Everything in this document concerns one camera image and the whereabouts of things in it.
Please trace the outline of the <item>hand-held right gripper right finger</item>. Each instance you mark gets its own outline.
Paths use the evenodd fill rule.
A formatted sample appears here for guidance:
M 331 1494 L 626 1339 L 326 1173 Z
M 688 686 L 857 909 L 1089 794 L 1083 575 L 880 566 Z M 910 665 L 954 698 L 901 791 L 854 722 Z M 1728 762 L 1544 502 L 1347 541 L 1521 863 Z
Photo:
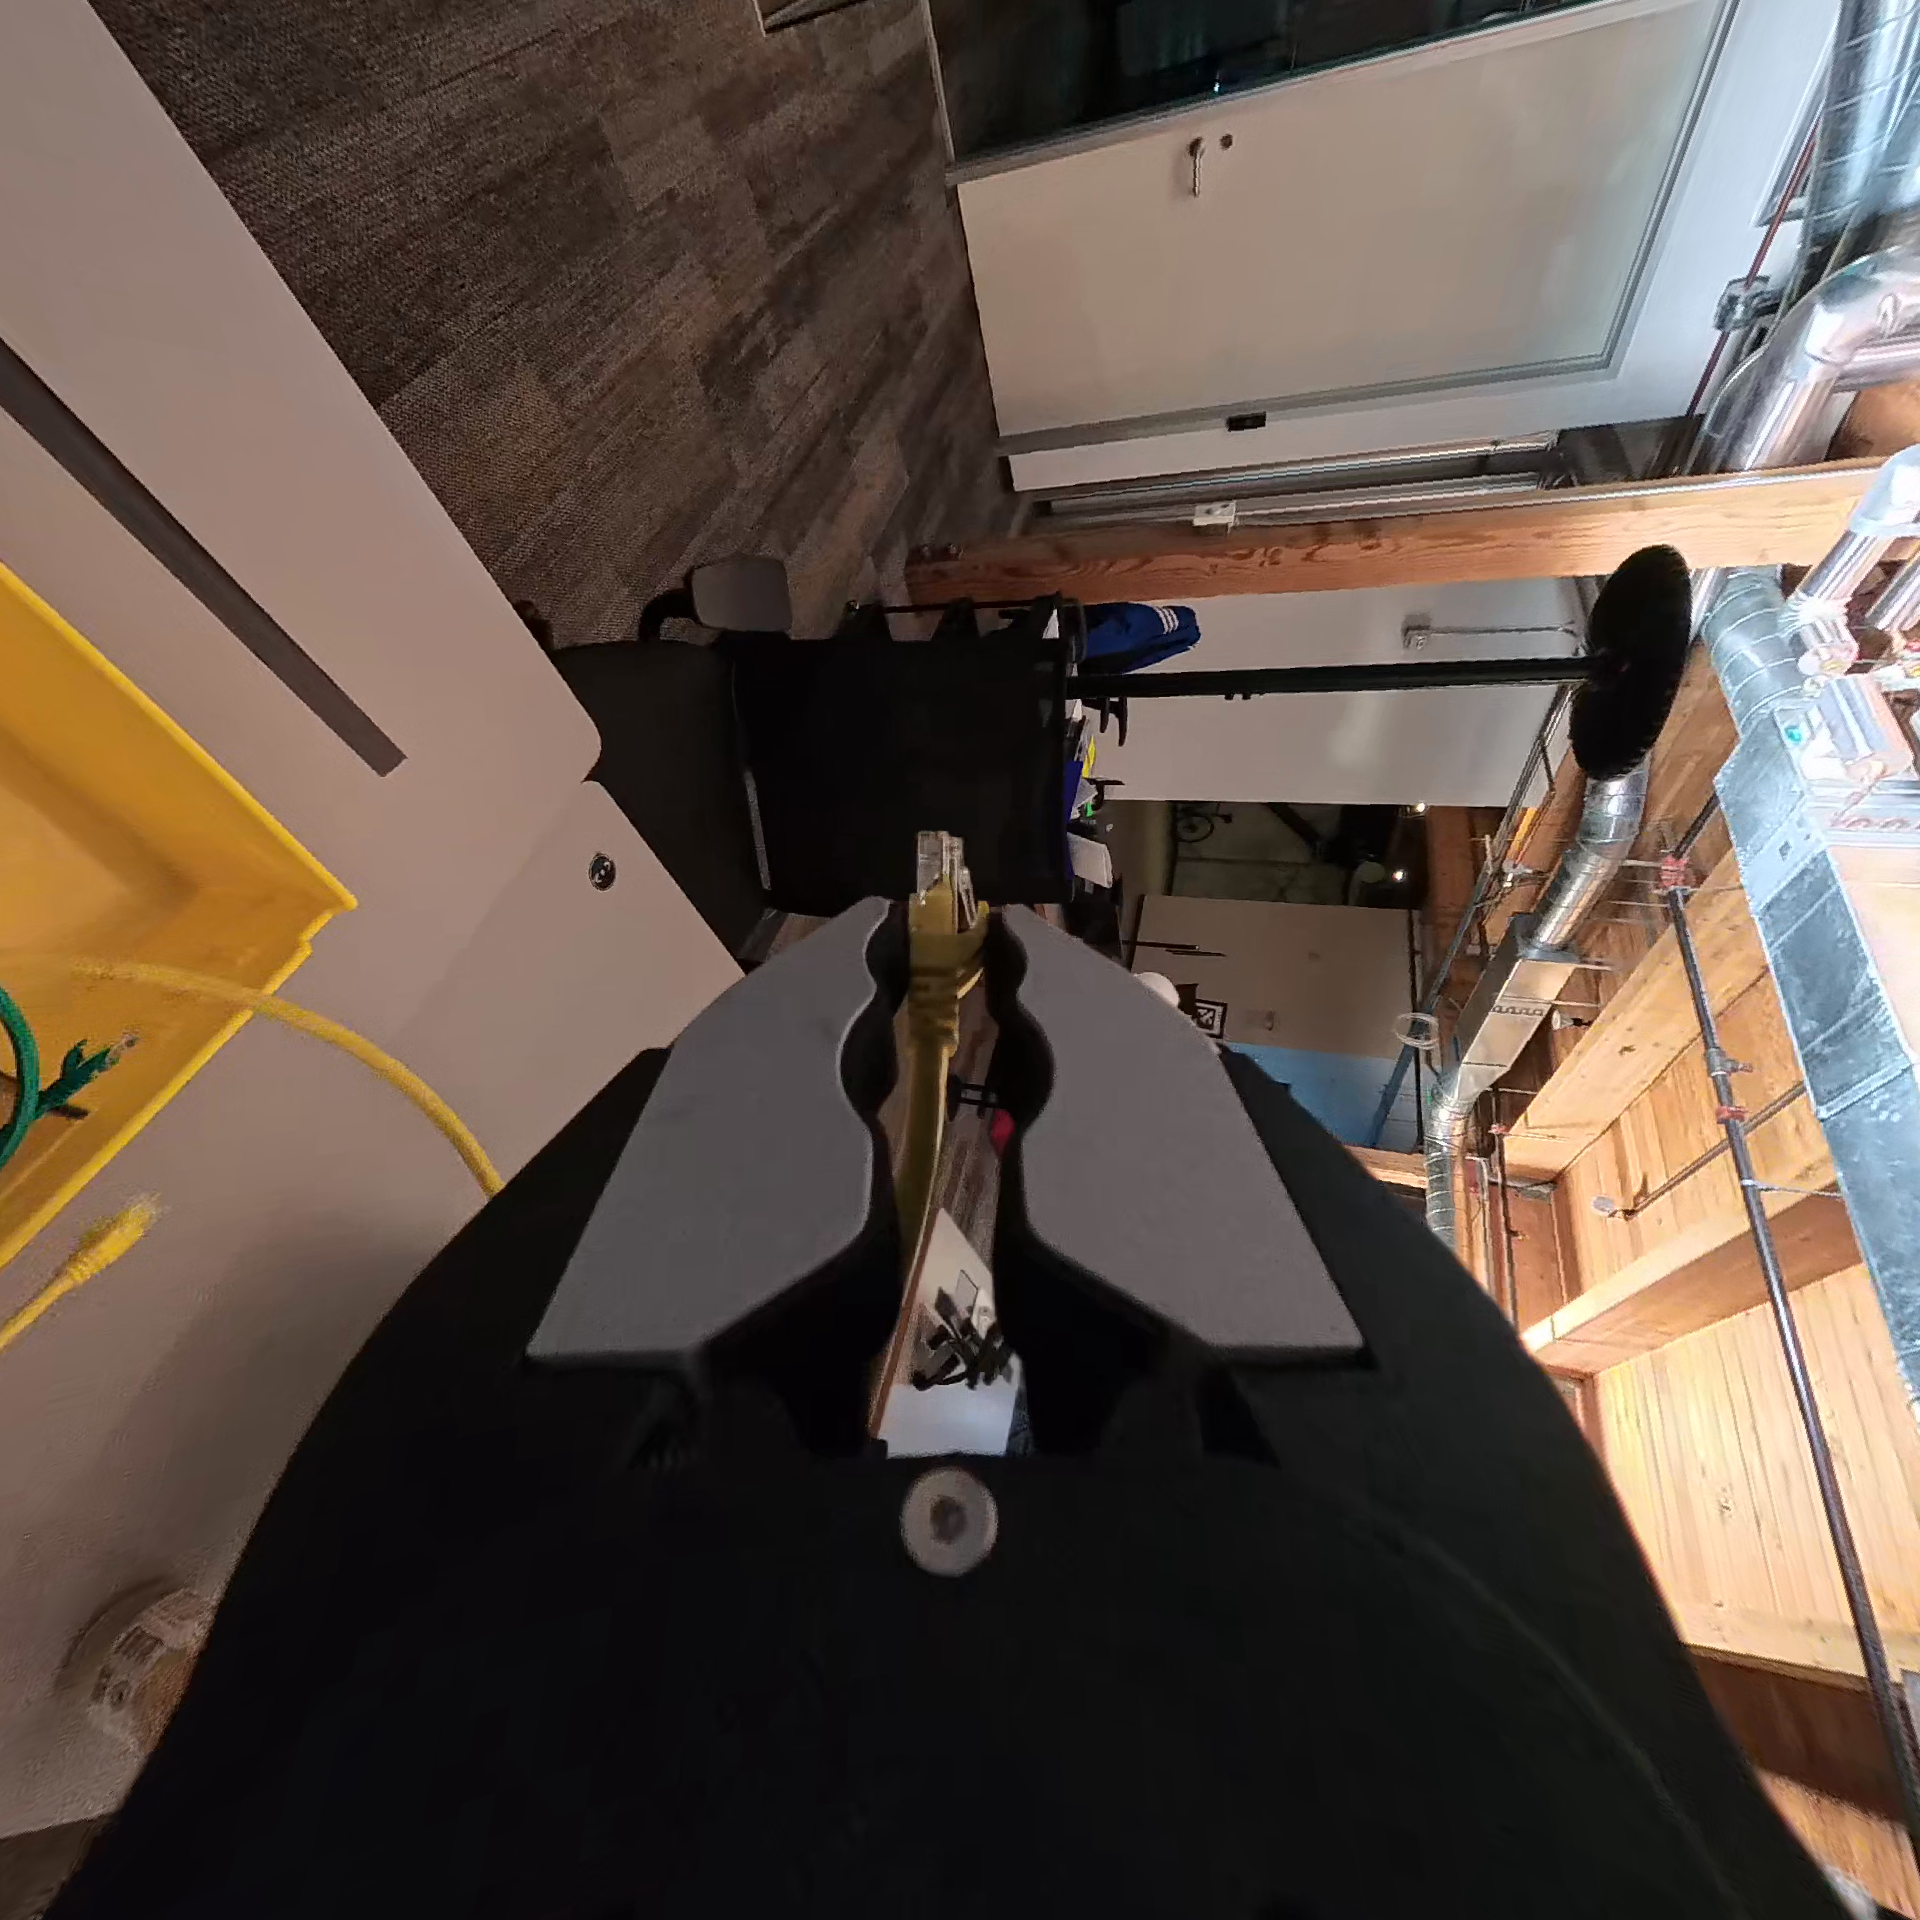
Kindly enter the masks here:
M 1114 959 L 1006 905 L 992 1249 L 1037 1442 L 1241 1367 L 1347 1370 L 1365 1339 L 1216 1046 Z

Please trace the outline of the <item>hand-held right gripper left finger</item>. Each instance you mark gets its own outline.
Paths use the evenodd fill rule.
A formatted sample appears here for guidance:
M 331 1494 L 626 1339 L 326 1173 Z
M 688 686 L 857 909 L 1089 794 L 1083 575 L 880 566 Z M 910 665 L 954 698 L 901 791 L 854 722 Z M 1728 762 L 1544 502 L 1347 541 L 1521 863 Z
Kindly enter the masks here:
M 905 909 L 854 902 L 744 977 L 667 1051 L 529 1359 L 750 1387 L 805 1442 L 865 1442 L 902 1298 L 880 1109 Z

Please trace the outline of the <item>yellow plastic bin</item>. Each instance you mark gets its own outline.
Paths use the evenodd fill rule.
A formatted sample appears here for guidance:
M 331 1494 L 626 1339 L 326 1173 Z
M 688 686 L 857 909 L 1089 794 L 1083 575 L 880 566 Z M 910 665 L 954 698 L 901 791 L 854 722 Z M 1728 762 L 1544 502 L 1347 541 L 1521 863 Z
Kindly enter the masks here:
M 4 1154 L 13 1260 L 238 1033 L 242 1004 L 74 962 L 289 982 L 352 894 L 115 662 L 3 573 L 4 995 L 40 1081 L 109 1051 Z

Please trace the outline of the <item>black office chair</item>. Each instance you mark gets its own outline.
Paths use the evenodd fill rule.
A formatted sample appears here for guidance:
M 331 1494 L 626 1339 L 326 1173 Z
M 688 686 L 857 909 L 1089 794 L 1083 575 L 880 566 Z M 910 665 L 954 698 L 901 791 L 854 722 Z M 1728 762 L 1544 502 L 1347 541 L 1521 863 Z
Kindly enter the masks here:
M 921 831 L 963 842 L 992 905 L 1065 905 L 1067 649 L 1030 603 L 982 630 L 972 603 L 933 635 L 852 605 L 794 634 L 774 557 L 700 564 L 641 612 L 634 641 L 560 647 L 512 611 L 600 734 L 596 782 L 740 956 L 770 911 L 826 922 L 914 890 Z

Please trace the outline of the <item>black standing pole lamp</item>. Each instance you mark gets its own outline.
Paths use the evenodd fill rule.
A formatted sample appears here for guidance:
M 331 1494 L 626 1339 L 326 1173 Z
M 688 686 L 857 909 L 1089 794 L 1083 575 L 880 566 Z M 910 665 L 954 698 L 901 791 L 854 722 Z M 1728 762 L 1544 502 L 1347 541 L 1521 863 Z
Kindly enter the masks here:
M 1123 717 L 1130 701 L 1312 698 L 1443 687 L 1571 687 L 1568 748 L 1593 782 L 1622 782 L 1665 731 L 1693 641 L 1693 585 L 1668 543 L 1628 555 L 1603 583 L 1579 651 L 1480 661 L 1312 662 L 1120 675 L 1076 665 L 1065 694 Z

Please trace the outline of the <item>black ceiling pipe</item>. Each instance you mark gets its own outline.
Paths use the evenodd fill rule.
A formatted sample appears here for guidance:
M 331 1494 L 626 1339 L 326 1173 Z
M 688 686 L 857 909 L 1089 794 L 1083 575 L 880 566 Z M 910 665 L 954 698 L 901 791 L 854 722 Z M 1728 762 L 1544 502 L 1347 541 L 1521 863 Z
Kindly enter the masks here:
M 1856 1531 L 1843 1498 L 1841 1477 L 1835 1469 L 1833 1447 L 1818 1406 L 1818 1389 L 1809 1367 L 1809 1353 L 1800 1325 L 1793 1314 L 1789 1290 L 1785 1283 L 1785 1267 L 1781 1261 L 1779 1244 L 1770 1228 L 1770 1214 L 1762 1197 L 1762 1181 L 1749 1148 L 1746 1109 L 1737 1095 L 1740 1068 L 1721 1043 L 1713 996 L 1707 993 L 1706 970 L 1701 966 L 1696 942 L 1690 925 L 1690 899 L 1693 894 L 1693 870 L 1688 853 L 1665 854 L 1660 869 L 1660 894 L 1676 939 L 1677 956 L 1688 981 L 1688 995 L 1696 1019 L 1701 1039 L 1704 1069 L 1714 1092 L 1714 1117 L 1736 1170 L 1737 1191 L 1745 1209 L 1745 1226 L 1761 1261 L 1762 1287 L 1771 1323 L 1784 1351 L 1784 1367 L 1793 1389 L 1793 1404 L 1809 1444 L 1809 1461 L 1814 1479 L 1814 1492 L 1821 1517 L 1830 1538 L 1841 1588 L 1846 1604 L 1846 1615 L 1856 1631 L 1856 1643 L 1862 1662 L 1862 1679 L 1875 1706 L 1878 1730 L 1889 1746 L 1894 1781 L 1905 1801 L 1905 1818 L 1908 1830 L 1916 1830 L 1917 1820 L 1917 1750 L 1916 1730 L 1908 1715 L 1906 1693 L 1898 1685 L 1889 1646 L 1882 1631 L 1877 1607 L 1870 1598 L 1866 1565 L 1856 1545 Z

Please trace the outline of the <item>wooden beam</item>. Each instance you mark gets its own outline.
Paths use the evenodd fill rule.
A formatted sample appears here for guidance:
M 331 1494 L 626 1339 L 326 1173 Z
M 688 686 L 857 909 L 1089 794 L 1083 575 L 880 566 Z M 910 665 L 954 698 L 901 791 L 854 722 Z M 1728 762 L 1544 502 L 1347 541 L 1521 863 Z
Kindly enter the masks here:
M 1693 569 L 1811 564 L 1882 465 L 1846 462 L 1573 487 L 1436 511 L 1196 531 L 1128 523 L 930 550 L 905 566 L 920 603 L 1198 603 L 1241 595 L 1365 591 L 1598 578 L 1650 543 Z

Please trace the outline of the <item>white door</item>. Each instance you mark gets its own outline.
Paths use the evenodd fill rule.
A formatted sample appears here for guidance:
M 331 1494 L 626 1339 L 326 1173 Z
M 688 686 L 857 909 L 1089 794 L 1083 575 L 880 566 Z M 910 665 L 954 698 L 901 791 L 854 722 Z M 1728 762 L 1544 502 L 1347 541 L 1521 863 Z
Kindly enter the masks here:
M 1837 12 L 1576 4 L 954 166 L 1014 487 L 1676 415 Z

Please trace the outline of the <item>silver spiral duct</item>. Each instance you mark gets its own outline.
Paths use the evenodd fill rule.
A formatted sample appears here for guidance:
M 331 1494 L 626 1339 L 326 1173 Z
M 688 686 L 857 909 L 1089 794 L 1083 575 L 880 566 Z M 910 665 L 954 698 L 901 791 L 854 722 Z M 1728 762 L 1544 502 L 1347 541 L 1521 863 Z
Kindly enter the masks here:
M 1648 767 L 1588 780 L 1573 838 L 1539 908 L 1518 914 L 1453 1028 L 1456 1053 L 1432 1089 L 1425 1117 L 1427 1228 L 1460 1258 L 1456 1174 L 1472 1111 L 1547 1019 L 1585 966 L 1576 935 L 1619 877 L 1638 831 Z

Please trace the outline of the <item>grey rectangular duct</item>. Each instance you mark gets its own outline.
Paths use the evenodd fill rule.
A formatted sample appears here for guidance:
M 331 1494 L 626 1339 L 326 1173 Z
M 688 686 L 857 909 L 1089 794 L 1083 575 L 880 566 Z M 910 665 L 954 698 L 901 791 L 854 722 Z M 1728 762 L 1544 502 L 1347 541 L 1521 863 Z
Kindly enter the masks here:
M 1718 812 L 1916 1402 L 1916 782 L 1811 774 L 1818 708 L 1771 572 L 1732 572 L 1698 635 L 1736 721 Z

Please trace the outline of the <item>silver round pipe duct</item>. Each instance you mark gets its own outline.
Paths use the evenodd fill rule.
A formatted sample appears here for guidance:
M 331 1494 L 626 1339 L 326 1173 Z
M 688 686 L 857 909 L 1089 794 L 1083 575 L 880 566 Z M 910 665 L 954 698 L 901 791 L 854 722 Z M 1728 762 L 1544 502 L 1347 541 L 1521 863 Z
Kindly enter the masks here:
M 1843 393 L 1916 377 L 1917 4 L 1841 7 L 1804 238 L 1770 333 L 1718 391 L 1693 473 L 1797 467 Z

